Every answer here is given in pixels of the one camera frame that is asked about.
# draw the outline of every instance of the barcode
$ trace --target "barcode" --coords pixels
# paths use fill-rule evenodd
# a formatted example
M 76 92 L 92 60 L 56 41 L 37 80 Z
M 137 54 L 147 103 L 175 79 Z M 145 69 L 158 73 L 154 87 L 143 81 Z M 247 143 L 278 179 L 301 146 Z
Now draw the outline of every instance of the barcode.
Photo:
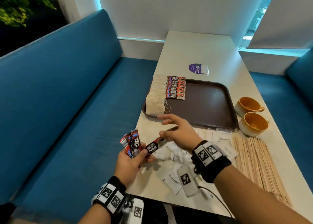
M 120 143 L 123 145 L 124 148 L 126 148 L 127 145 L 128 145 L 126 138 L 122 138 L 122 140 L 120 141 Z

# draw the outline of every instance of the black wire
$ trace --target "black wire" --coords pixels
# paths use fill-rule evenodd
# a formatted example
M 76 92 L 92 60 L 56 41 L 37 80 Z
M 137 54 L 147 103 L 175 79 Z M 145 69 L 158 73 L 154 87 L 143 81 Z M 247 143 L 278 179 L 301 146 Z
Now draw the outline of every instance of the black wire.
M 226 210 L 228 211 L 229 215 L 231 216 L 231 218 L 233 218 L 232 214 L 230 213 L 230 211 L 228 210 L 228 208 L 225 206 L 225 204 L 209 189 L 205 188 L 205 187 L 202 187 L 202 186 L 198 186 L 198 189 L 206 189 L 207 191 L 211 192 L 220 202 L 221 204 L 223 204 L 223 206 L 226 208 Z

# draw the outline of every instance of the left hand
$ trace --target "left hand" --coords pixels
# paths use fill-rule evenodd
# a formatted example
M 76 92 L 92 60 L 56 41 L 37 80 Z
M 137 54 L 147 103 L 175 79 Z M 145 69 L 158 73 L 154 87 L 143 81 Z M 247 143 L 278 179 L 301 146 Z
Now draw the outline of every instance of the left hand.
M 143 149 L 134 159 L 131 159 L 123 149 L 118 155 L 114 176 L 127 187 L 135 181 L 139 166 L 147 162 L 154 162 L 155 159 L 153 155 L 148 154 L 147 149 Z

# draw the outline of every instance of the window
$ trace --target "window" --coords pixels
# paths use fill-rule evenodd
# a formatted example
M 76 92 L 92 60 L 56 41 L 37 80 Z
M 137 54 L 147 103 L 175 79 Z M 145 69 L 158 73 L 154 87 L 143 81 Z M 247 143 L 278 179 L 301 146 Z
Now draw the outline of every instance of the window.
M 258 26 L 260 25 L 260 22 L 270 4 L 271 0 L 262 0 L 258 10 L 256 11 L 243 39 L 240 41 L 239 43 L 239 50 L 243 47 L 246 48 L 248 47 L 248 45 L 250 44 L 252 37 L 256 31 L 256 29 L 258 28 Z

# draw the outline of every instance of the cup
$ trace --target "cup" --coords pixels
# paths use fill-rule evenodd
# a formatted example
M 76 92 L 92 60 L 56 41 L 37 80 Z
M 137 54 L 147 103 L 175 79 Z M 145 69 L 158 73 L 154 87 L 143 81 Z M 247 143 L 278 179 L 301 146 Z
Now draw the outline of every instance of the cup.
M 235 105 L 235 111 L 240 117 L 249 112 L 256 113 L 262 112 L 264 110 L 264 107 L 261 107 L 261 105 L 256 100 L 250 97 L 241 97 Z
M 246 113 L 239 121 L 239 128 L 243 134 L 257 136 L 268 129 L 269 121 L 253 112 Z

